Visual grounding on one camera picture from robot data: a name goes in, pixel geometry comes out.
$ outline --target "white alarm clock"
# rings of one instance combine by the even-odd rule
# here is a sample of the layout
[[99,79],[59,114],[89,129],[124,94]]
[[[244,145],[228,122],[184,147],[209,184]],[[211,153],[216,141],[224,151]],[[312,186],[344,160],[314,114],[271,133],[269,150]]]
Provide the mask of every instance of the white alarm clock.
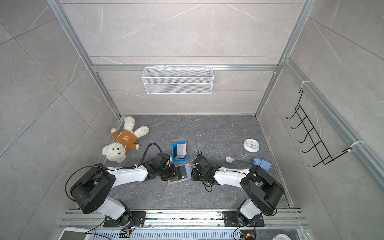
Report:
[[259,142],[252,138],[244,140],[244,149],[248,152],[257,152],[260,149]]

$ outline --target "teddy bear's ear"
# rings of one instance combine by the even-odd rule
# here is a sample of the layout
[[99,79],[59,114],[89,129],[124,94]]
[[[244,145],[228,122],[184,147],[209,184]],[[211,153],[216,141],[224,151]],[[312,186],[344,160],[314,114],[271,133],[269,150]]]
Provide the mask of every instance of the teddy bear's ear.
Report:
[[105,146],[105,147],[103,147],[103,149],[101,150],[101,154],[104,155],[104,156],[106,155],[105,151],[107,150],[107,147],[108,147],[108,146]]

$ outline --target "wire rack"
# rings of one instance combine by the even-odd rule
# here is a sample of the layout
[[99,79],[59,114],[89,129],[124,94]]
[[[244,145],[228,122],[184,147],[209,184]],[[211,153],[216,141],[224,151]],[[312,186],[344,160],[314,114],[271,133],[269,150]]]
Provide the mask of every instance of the wire rack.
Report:
[[146,67],[141,76],[148,94],[212,93],[212,67]]
[[[311,147],[308,151],[305,151],[305,152],[302,151],[302,152],[303,152],[303,153],[306,153],[306,152],[311,151],[313,148],[315,148],[316,151],[317,151],[317,154],[319,154],[319,157],[321,158],[321,161],[320,161],[320,162],[318,162],[317,164],[315,164],[315,165],[313,165],[313,166],[309,166],[309,165],[308,165],[308,167],[316,167],[316,166],[319,165],[320,163],[323,163],[324,165],[326,165],[326,164],[332,162],[333,160],[335,160],[336,158],[338,158],[338,157],[340,157],[340,156],[342,156],[342,155],[348,153],[348,152],[349,152],[348,150],[352,149],[351,147],[349,147],[349,148],[343,150],[342,153],[341,153],[339,156],[337,156],[337,157],[332,157],[332,156],[331,156],[331,154],[329,153],[329,151],[328,151],[327,147],[325,146],[323,140],[321,139],[320,135],[317,133],[316,128],[314,127],[314,125],[312,124],[312,122],[311,122],[311,120],[309,119],[308,115],[305,113],[304,109],[303,109],[303,108],[301,107],[301,105],[300,105],[300,100],[301,100],[301,97],[303,96],[303,89],[302,89],[302,88],[300,89],[299,93],[301,93],[301,95],[300,95],[300,98],[299,98],[299,102],[297,103],[297,105],[296,105],[296,107],[295,107],[295,113],[294,113],[290,118],[287,118],[287,119],[292,119],[295,115],[297,115],[297,116],[299,117],[299,119],[301,120],[300,123],[299,123],[299,125],[297,125],[297,127],[291,127],[292,129],[296,129],[296,128],[298,128],[301,124],[303,124],[303,126],[304,126],[304,128],[305,128],[307,134],[305,135],[303,141],[300,142],[300,141],[298,140],[299,143],[303,143],[303,142],[307,139],[308,136],[309,136],[309,138],[311,139],[311,142],[312,142],[312,144],[313,144],[313,147]],[[297,112],[299,109],[301,109],[302,112],[304,113],[304,117],[301,117],[301,116],[299,115],[299,113]],[[307,127],[307,126],[304,124],[304,120],[305,120],[305,119],[308,119],[308,121],[309,121],[309,123],[310,123],[310,127]],[[318,139],[320,139],[320,141],[318,141],[317,143],[315,143],[315,142],[314,142],[314,139],[313,139],[312,136],[310,135],[310,132],[314,132],[314,133],[317,135]],[[323,157],[321,156],[320,152],[319,152],[318,147],[320,146],[320,144],[323,145],[323,147],[324,147],[325,150],[327,151],[327,155],[325,156],[325,158],[323,158]]]

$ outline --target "black hook rack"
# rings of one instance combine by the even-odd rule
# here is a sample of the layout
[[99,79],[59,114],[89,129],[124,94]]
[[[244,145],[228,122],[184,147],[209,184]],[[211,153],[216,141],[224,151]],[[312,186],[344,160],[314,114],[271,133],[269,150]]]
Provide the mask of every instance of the black hook rack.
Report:
[[[338,157],[340,157],[340,156],[346,154],[346,153],[348,152],[347,150],[352,149],[351,147],[349,147],[349,148],[343,150],[342,153],[341,153],[339,156],[337,156],[337,157],[332,157],[332,156],[331,156],[331,154],[329,153],[329,151],[328,151],[327,147],[325,146],[323,140],[321,139],[320,135],[317,133],[317,131],[316,131],[314,125],[312,124],[311,120],[309,119],[308,115],[305,113],[304,109],[303,109],[303,108],[301,107],[301,105],[300,105],[300,100],[301,100],[301,97],[302,97],[302,95],[303,95],[303,89],[302,89],[302,88],[300,89],[299,93],[301,93],[301,95],[300,95],[300,98],[299,98],[299,102],[297,103],[297,105],[296,105],[296,107],[295,107],[295,113],[294,113],[290,118],[287,118],[287,119],[292,119],[292,118],[297,114],[297,116],[300,118],[301,122],[299,123],[299,125],[297,125],[297,127],[291,127],[291,128],[292,128],[292,129],[296,129],[296,128],[298,128],[301,124],[303,124],[303,126],[305,127],[305,130],[307,131],[307,134],[305,135],[304,140],[303,140],[302,142],[300,142],[300,141],[298,140],[298,142],[299,142],[299,143],[303,143],[303,142],[307,139],[307,137],[309,136],[310,139],[311,139],[311,141],[312,141],[312,143],[313,143],[313,147],[311,147],[308,151],[305,151],[305,152],[302,151],[302,152],[303,152],[303,153],[306,153],[306,152],[311,151],[313,148],[315,148],[316,151],[317,151],[317,153],[319,154],[319,157],[320,157],[321,161],[318,162],[317,164],[315,164],[314,166],[309,166],[309,165],[308,165],[308,167],[316,167],[316,166],[319,165],[320,163],[323,163],[324,165],[326,165],[326,164],[332,162],[333,160],[335,160],[336,158],[338,158]],[[301,118],[300,115],[298,114],[297,111],[298,111],[299,109],[301,109],[301,110],[303,111],[303,113],[304,113],[304,115],[305,115],[304,118]],[[305,120],[305,119],[308,119],[309,123],[310,123],[311,126],[312,126],[309,130],[308,130],[307,126],[305,126],[305,124],[304,124],[304,120]],[[315,143],[315,142],[313,141],[313,139],[312,139],[312,137],[311,137],[311,135],[310,135],[310,132],[311,132],[312,130],[315,131],[315,133],[317,134],[317,136],[318,136],[319,139],[320,139],[320,141],[317,142],[317,143]],[[324,159],[322,158],[322,156],[320,155],[319,150],[317,149],[317,145],[320,144],[320,143],[324,146],[325,150],[326,150],[327,153],[328,153],[328,156],[327,156],[326,158],[324,158]]]

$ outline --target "black mounting plate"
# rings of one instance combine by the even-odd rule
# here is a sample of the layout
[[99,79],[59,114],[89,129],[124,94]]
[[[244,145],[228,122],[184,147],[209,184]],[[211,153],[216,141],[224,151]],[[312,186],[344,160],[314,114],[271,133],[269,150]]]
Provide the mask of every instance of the black mounting plate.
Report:
[[[145,222],[145,216],[146,216],[147,212],[146,211],[131,211],[131,213],[129,214],[129,223],[128,225],[124,226],[124,227],[133,227],[133,218],[137,218],[137,219],[140,219],[140,220],[137,220],[135,219],[135,226],[140,226],[142,225],[142,222]],[[104,221],[104,227],[120,227],[119,226],[119,221],[117,220],[113,220],[112,218],[110,218],[109,216],[105,216],[105,221]]]
[[[240,227],[242,225],[236,219],[236,211],[224,211],[223,219],[226,227]],[[257,227],[265,226],[262,214],[256,215],[251,221],[255,221]]]

